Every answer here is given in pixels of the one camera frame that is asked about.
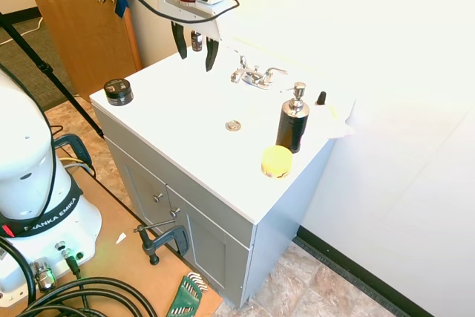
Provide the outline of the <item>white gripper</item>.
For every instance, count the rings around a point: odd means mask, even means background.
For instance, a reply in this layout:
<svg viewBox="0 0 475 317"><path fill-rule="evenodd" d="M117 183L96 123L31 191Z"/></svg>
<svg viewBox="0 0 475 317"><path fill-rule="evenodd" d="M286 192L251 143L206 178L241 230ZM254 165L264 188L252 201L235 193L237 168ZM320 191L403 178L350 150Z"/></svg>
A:
<svg viewBox="0 0 475 317"><path fill-rule="evenodd" d="M217 57L222 39L220 23L215 16L222 11L222 0L158 0L158 10L179 20L171 23L175 45L181 59L187 57L184 27L201 33L206 38L206 71L209 72Z"/></svg>

